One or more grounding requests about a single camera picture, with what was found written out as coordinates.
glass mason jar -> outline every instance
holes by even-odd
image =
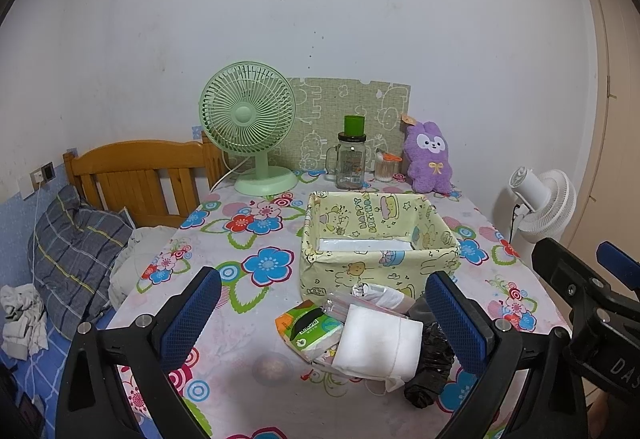
[[[325,168],[335,174],[335,185],[341,190],[359,190],[364,186],[364,166],[367,149],[366,135],[338,134],[338,143],[327,149]]]

fan power cord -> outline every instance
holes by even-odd
[[[236,166],[235,168],[231,168],[229,166],[229,164],[226,162],[225,152],[222,152],[222,162],[225,164],[225,168],[227,170],[229,170],[230,172],[233,172],[235,174],[241,174],[242,173],[242,172],[236,172],[236,168],[238,168],[238,166]]]
[[[242,161],[240,164],[236,165],[234,168],[229,168],[229,171],[228,171],[226,174],[224,174],[220,179],[218,179],[218,182],[217,182],[217,183],[215,183],[215,184],[213,185],[213,187],[210,189],[210,191],[209,191],[209,192],[212,192],[213,190],[215,190],[215,189],[216,189],[216,187],[217,187],[220,183],[222,183],[222,181],[223,181],[223,180],[225,180],[225,179],[226,179],[226,177],[228,177],[229,175],[231,175],[232,173],[234,173],[236,170],[238,170],[238,168],[239,168],[239,167],[241,167],[241,166],[242,166],[244,163],[246,163],[247,161],[249,161],[249,158],[248,158],[248,157],[247,157],[244,161]]]
[[[511,239],[513,238],[513,232],[518,231],[520,227],[520,223],[526,215],[529,215],[532,211],[526,204],[516,204],[513,207],[513,212],[511,212],[511,230],[509,232],[509,244],[511,244]]]
[[[40,201],[40,190],[42,190],[42,184],[44,183],[44,181],[41,181],[40,183],[38,183],[38,193],[36,194],[36,209],[35,209],[35,215],[33,215],[33,235],[31,236],[31,238],[33,239],[32,242],[32,246],[31,246],[31,285],[33,285],[33,290],[37,292],[36,290],[36,226],[38,224],[38,202]],[[28,355],[29,355],[29,360],[31,363],[31,382],[33,383],[33,397],[31,398],[31,402],[35,403],[36,401],[36,377],[35,377],[35,373],[33,372],[33,355],[27,351]],[[26,380],[26,376],[24,379],[24,388],[27,388],[27,380]]]
[[[511,210],[511,229],[509,230],[509,244],[511,244],[511,239],[513,238],[513,221],[516,220],[516,210],[520,207],[519,204],[514,205],[513,210]]]

white circular fan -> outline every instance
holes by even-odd
[[[527,242],[559,235],[574,215],[575,188],[562,170],[535,175],[521,166],[511,175],[509,186],[526,205],[514,226]]]

wall outlet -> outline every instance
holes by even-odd
[[[38,168],[30,173],[31,184],[33,185],[33,190],[39,190],[40,186],[44,183],[48,183],[56,176],[56,172],[53,168],[53,163],[48,163],[44,165],[42,168]]]
[[[42,167],[42,177],[45,182],[49,182],[56,176],[55,168],[53,168],[53,163],[46,164]]]

door frame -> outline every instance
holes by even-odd
[[[571,221],[562,233],[560,242],[565,247],[569,247],[575,233],[580,225],[587,203],[591,196],[591,189],[598,171],[604,134],[607,128],[607,111],[609,108],[609,49],[607,47],[607,31],[604,24],[604,15],[600,0],[589,0],[591,3],[591,13],[596,32],[596,52],[598,66],[598,91],[596,96],[596,115],[593,123],[593,136],[591,137],[591,148],[584,176],[580,183],[578,196],[575,203],[575,213]]]

